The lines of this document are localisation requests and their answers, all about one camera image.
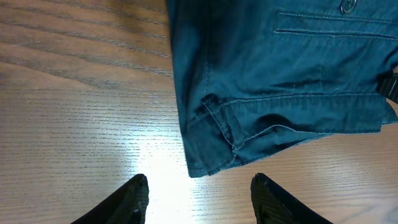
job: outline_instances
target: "dark blue fabric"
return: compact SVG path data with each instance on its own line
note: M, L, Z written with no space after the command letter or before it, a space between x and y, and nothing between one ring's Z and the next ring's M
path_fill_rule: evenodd
M376 90L398 64L398 4L358 0L349 13L341 4L167 1L191 177L398 120Z

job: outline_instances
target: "brown wood grain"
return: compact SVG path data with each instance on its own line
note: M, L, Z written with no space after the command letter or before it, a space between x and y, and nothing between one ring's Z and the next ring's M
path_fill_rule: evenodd
M0 223L70 223L140 172L147 223L255 223L256 172L333 223L398 223L398 125L190 179L168 36L162 0L0 0Z

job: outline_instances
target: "tabletop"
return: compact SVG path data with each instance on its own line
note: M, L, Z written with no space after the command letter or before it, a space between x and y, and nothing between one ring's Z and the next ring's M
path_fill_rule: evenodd
M191 179L164 1L0 0L0 223L70 223L138 173L147 223L255 223L257 172L333 223L398 223L397 132Z

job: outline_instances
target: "metal snap button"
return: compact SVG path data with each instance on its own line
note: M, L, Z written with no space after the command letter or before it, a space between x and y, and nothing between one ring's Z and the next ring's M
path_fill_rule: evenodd
M358 0L342 0L340 4L340 11L343 14L351 12L355 7Z

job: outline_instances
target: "wooden table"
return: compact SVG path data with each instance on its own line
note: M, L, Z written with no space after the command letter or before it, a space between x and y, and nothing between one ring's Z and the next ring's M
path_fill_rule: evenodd
M398 223L398 125L187 174L161 0L0 0L0 223L70 223L134 174L147 223L255 223L264 172L334 223Z

